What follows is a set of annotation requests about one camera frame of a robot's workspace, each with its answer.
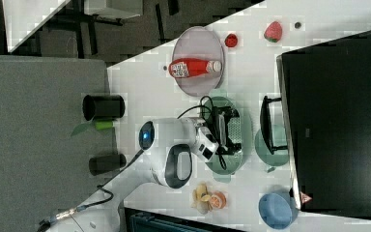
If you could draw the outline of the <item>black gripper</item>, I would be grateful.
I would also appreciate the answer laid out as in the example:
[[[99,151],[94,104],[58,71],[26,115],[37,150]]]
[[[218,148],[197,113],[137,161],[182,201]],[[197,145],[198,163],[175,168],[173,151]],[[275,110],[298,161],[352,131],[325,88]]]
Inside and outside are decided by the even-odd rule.
[[[218,155],[233,155],[242,149],[241,143],[235,143],[229,137],[228,124],[232,119],[239,119],[239,112],[231,106],[214,106],[209,117],[210,130],[219,144]]]

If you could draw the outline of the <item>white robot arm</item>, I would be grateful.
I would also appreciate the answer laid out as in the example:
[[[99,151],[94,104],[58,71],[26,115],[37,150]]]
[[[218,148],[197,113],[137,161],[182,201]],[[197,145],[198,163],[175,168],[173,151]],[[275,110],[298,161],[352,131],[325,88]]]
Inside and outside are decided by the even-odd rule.
[[[119,232],[118,207],[135,189],[155,183],[179,189],[192,174],[197,157],[213,171],[228,175],[242,145],[229,137],[229,125],[240,121],[232,106],[211,106],[199,117],[161,118],[140,129],[140,151],[114,178],[80,205],[40,223],[38,232]]]

